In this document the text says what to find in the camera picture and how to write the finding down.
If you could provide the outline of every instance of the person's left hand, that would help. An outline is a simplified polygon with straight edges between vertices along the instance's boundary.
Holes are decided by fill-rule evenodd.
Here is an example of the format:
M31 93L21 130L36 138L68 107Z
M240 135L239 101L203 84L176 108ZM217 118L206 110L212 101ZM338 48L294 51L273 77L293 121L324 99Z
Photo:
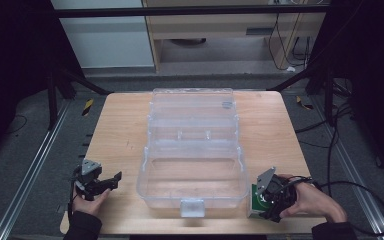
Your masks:
M83 196L76 192L76 188L74 188L74 196L76 196L73 200L73 212L79 211L84 212L93 216L97 216L99 213L99 208L105 199L110 195L111 190L105 190L98 198L93 201L87 201L83 199Z

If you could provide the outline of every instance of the white wall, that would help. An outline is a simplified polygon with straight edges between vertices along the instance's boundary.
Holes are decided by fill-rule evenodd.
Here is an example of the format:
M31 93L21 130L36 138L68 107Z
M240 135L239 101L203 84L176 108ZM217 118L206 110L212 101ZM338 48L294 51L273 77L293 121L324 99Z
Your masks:
M55 9L142 7L140 0L52 0ZM153 67L144 17L61 19L82 68Z

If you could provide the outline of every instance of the clear plastic container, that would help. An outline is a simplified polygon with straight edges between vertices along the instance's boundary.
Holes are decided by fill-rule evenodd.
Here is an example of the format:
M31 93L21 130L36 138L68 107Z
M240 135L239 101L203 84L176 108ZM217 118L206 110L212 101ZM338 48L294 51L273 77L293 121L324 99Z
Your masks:
M231 89L155 89L137 192L152 208L203 217L248 194Z

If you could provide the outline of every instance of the black horizontal bar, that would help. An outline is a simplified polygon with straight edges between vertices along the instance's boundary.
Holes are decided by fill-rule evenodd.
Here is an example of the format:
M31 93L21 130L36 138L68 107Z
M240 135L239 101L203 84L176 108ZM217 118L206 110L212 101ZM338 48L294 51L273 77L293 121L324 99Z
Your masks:
M238 6L187 6L187 7L144 7L144 8L103 8L63 9L35 11L34 14L58 18L92 17L133 17L169 15L216 15L216 14L257 14L257 13L316 13L328 12L346 6L317 5L238 5Z

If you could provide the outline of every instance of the gray carpet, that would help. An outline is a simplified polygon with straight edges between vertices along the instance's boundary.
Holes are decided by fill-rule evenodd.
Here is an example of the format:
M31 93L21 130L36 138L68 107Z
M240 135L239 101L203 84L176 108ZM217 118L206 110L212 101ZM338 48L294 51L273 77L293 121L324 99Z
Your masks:
M264 89L279 83L282 77L261 81L261 76L231 76L221 81L222 76L214 76L212 80L202 77L147 78L95 80L100 86L113 91L146 91L155 87L232 87L234 89ZM70 103L67 117L61 131L46 159L42 170L33 185L32 191L22 208L12 229L12 236L54 236L61 237L59 224L62 219L63 207L68 200L68 179L72 170L78 165L87 150L90 134L93 134L105 97L99 96L80 86L77 97ZM315 110L307 110L296 103L296 94L284 93L283 98L295 129L319 122L321 119ZM87 117L81 116L84 104L89 98L94 104ZM0 219L12 196L30 166L32 159L43 140L48 124L47 95L40 92L23 100L19 104L17 114L25 116L27 123L19 131L7 134L0 144ZM24 123L23 117L14 119L10 130L16 130ZM339 121L339 133L352 161L364 177L367 186L384 199L384 169L376 167L374 155L359 122L352 120L350 115ZM311 175L320 183L326 181L326 148L315 147L308 143L328 146L328 137L324 126L297 135L302 141L301 148L310 169ZM347 180L335 154L332 155L332 179ZM349 186L332 187L334 198L348 212L350 221L367 230L371 230L360 204ZM293 235L292 239L310 239L308 235ZM374 239L359 234L361 239ZM285 239L283 235L269 236L268 239Z

